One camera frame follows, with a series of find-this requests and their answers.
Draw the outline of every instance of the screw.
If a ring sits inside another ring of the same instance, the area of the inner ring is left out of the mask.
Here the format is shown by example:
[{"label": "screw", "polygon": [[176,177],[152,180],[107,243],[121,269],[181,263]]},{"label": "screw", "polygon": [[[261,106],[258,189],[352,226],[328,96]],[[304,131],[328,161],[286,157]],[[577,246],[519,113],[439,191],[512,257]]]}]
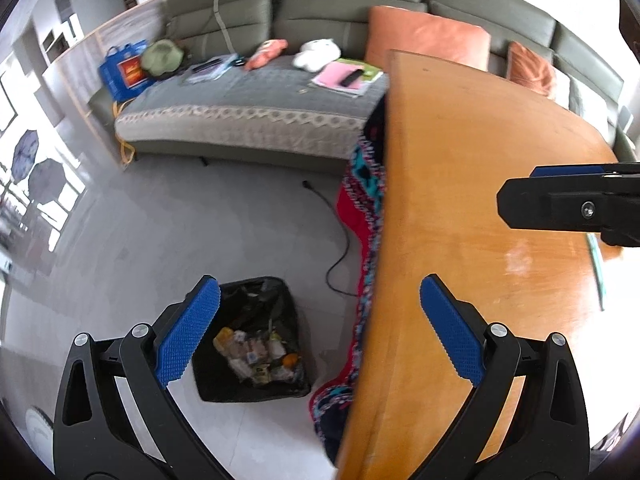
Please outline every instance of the screw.
[{"label": "screw", "polygon": [[133,337],[144,337],[149,333],[149,327],[145,324],[139,324],[133,327],[131,330],[131,335]]},{"label": "screw", "polygon": [[74,343],[76,346],[82,346],[87,341],[89,341],[89,336],[87,334],[78,334],[74,339]]},{"label": "screw", "polygon": [[491,333],[496,337],[504,337],[507,335],[507,327],[500,323],[494,323],[491,325]]},{"label": "screw", "polygon": [[580,212],[582,213],[583,218],[586,218],[588,220],[596,212],[596,206],[593,202],[585,202],[584,204],[582,204]]},{"label": "screw", "polygon": [[564,344],[566,343],[566,339],[564,338],[564,336],[562,334],[559,334],[558,332],[551,336],[551,341],[556,343],[558,346],[564,346]]}]

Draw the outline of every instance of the blue bag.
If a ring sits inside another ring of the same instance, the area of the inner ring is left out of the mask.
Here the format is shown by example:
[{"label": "blue bag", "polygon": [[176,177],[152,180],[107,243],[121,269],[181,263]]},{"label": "blue bag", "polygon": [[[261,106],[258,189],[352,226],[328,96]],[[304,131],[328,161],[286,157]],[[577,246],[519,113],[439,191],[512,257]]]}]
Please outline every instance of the blue bag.
[{"label": "blue bag", "polygon": [[100,65],[100,78],[116,102],[134,99],[154,81],[140,65],[140,56],[146,49],[146,41],[127,43],[123,49],[112,46]]}]

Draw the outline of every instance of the wooden table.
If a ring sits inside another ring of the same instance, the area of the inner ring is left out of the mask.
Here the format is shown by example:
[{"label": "wooden table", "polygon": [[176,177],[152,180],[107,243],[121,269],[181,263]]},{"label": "wooden table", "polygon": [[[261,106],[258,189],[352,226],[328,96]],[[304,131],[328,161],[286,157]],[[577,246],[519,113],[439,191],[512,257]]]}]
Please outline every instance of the wooden table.
[{"label": "wooden table", "polygon": [[[578,116],[489,73],[401,52],[390,66],[382,246],[337,477],[407,478],[471,388],[420,309],[430,272],[487,322],[567,336],[595,444],[640,402],[638,251],[602,246],[601,312],[584,234],[510,230],[495,195],[537,165],[615,162],[612,151]],[[521,379],[483,458],[502,441]]]}]

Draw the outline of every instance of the white pillow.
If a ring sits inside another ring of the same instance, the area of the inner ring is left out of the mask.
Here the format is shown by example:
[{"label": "white pillow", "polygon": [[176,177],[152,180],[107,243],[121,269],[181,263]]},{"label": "white pillow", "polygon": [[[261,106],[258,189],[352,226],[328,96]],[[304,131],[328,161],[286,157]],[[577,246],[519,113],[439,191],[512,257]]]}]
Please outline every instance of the white pillow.
[{"label": "white pillow", "polygon": [[591,124],[600,132],[609,146],[613,145],[615,139],[611,139],[609,134],[609,121],[607,116],[607,102],[596,92],[591,90],[582,81],[575,77],[571,78],[571,91],[569,92],[569,110],[580,115],[585,121]]},{"label": "white pillow", "polygon": [[571,80],[567,74],[560,72],[556,67],[554,67],[554,71],[556,72],[556,104],[568,110]]}]

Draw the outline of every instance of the blue textured pad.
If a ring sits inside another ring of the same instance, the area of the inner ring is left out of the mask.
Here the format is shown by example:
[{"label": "blue textured pad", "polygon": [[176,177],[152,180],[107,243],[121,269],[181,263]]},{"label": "blue textured pad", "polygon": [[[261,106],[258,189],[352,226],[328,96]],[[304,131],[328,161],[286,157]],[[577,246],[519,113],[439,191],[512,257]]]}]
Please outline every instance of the blue textured pad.
[{"label": "blue textured pad", "polygon": [[478,386],[484,377],[482,345],[438,282],[429,276],[420,284],[420,304],[458,375]]},{"label": "blue textured pad", "polygon": [[539,166],[529,176],[585,175],[604,173],[602,166]]},{"label": "blue textured pad", "polygon": [[209,279],[158,347],[156,378],[163,388],[182,377],[220,306],[220,287]]}]

